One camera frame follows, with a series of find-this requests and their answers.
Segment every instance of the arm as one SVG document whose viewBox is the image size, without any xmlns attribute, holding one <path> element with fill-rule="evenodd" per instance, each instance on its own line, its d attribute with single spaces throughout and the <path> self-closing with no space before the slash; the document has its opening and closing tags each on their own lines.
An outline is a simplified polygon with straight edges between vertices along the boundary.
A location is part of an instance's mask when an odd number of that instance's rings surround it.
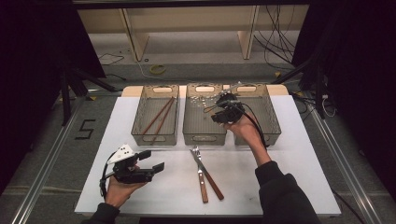
<svg viewBox="0 0 396 224">
<path fill-rule="evenodd" d="M 125 204 L 135 190 L 140 189 L 147 183 L 122 184 L 114 176 L 110 177 L 107 196 L 104 203 L 99 203 L 93 216 L 81 222 L 81 224 L 107 224 L 114 223 L 120 213 L 120 207 Z"/>
<path fill-rule="evenodd" d="M 277 163 L 268 155 L 255 126 L 245 115 L 236 123 L 224 124 L 224 128 L 242 137 L 256 160 L 262 223 L 320 223 L 311 202 L 293 175 L 282 174 Z"/>
</svg>

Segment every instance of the white table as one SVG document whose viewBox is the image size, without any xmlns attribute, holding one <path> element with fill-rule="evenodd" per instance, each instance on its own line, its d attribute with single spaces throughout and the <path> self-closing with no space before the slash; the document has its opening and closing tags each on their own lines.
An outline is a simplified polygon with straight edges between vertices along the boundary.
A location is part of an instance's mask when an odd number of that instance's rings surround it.
<svg viewBox="0 0 396 224">
<path fill-rule="evenodd" d="M 332 195 L 318 158 L 310 143 L 295 103 L 290 96 L 271 96 L 282 134 L 268 148 L 281 171 L 292 173 L 319 216 L 338 216 L 341 211 Z M 255 217 L 262 215 L 259 184 L 254 175 L 256 162 L 248 147 L 236 147 L 233 134 L 227 133 L 222 147 L 200 147 L 202 160 L 224 195 L 220 201 L 206 181 L 209 203 L 203 203 L 198 183 L 197 165 L 184 144 L 182 127 L 185 99 L 180 98 L 177 145 L 174 147 L 139 147 L 130 132 L 138 97 L 120 97 L 113 109 L 99 146 L 76 213 L 90 215 L 104 200 L 99 193 L 99 179 L 109 155 L 123 144 L 135 151 L 152 149 L 150 158 L 140 161 L 141 168 L 165 162 L 162 172 L 152 182 L 137 190 L 121 208 L 122 214 L 139 217 Z"/>
</svg>

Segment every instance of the black sleeve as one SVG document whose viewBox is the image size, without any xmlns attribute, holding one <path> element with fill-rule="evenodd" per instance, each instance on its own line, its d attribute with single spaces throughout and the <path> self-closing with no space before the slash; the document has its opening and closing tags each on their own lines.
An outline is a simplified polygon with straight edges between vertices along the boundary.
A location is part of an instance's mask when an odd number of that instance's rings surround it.
<svg viewBox="0 0 396 224">
<path fill-rule="evenodd" d="M 99 203 L 98 209 L 88 220 L 83 220 L 81 224 L 113 224 L 120 210 L 107 203 Z"/>
<path fill-rule="evenodd" d="M 283 175 L 275 161 L 255 170 L 260 184 L 262 223 L 320 223 L 294 176 Z"/>
</svg>

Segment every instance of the metal frame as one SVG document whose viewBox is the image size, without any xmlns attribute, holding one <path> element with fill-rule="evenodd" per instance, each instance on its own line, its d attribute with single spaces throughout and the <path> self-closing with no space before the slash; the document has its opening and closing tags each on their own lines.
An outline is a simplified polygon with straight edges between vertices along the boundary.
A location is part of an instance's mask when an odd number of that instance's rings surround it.
<svg viewBox="0 0 396 224">
<path fill-rule="evenodd" d="M 311 94 L 306 91 L 304 93 L 308 97 L 312 97 Z M 352 167 L 349 165 L 347 161 L 347 157 L 344 155 L 343 150 L 338 145 L 334 136 L 332 135 L 332 131 L 325 119 L 322 119 L 317 111 L 314 109 L 312 105 L 309 105 L 309 110 L 312 110 L 312 116 L 315 120 L 315 123 L 318 125 L 318 128 L 323 135 L 324 140 L 326 141 L 327 146 L 329 147 L 332 156 L 334 157 L 335 162 L 337 163 L 338 168 L 343 175 L 346 184 L 348 185 L 353 197 L 356 200 L 362 214 L 367 223 L 382 223 L 379 214 L 376 212 L 372 201 L 367 195 L 364 187 L 361 185 L 361 182 L 356 177 L 355 172 L 353 172 Z"/>
<path fill-rule="evenodd" d="M 25 195 L 22 203 L 20 204 L 15 217 L 12 220 L 12 224 L 15 223 L 26 223 L 28 217 L 30 216 L 35 202 L 37 201 L 38 197 L 40 196 L 40 192 L 46 183 L 50 172 L 52 170 L 53 165 L 55 164 L 58 156 L 64 146 L 64 142 L 66 141 L 66 137 L 69 134 L 71 127 L 74 124 L 74 121 L 77 117 L 78 111 L 81 108 L 85 101 L 85 97 L 78 97 L 75 101 L 75 106 L 73 107 L 73 111 L 70 117 L 70 120 L 64 125 L 59 132 L 52 148 L 49 151 L 49 155 L 45 159 L 43 165 L 38 172 L 35 181 L 33 182 L 32 186 L 29 188 L 29 191 Z"/>
<path fill-rule="evenodd" d="M 73 7 L 75 9 L 139 7 L 231 7 L 262 5 L 332 5 L 340 0 L 36 0 L 36 6 Z"/>
</svg>

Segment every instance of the person's left hand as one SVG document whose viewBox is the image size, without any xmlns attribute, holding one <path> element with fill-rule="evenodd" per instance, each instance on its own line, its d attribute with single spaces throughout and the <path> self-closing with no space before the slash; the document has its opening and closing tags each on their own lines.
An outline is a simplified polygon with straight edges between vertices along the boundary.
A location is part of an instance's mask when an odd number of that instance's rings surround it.
<svg viewBox="0 0 396 224">
<path fill-rule="evenodd" d="M 105 203 L 108 203 L 116 208 L 120 208 L 135 190 L 142 188 L 146 184 L 147 182 L 137 184 L 123 184 L 117 181 L 114 176 L 111 176 L 110 182 L 108 183 L 108 191 Z"/>
</svg>

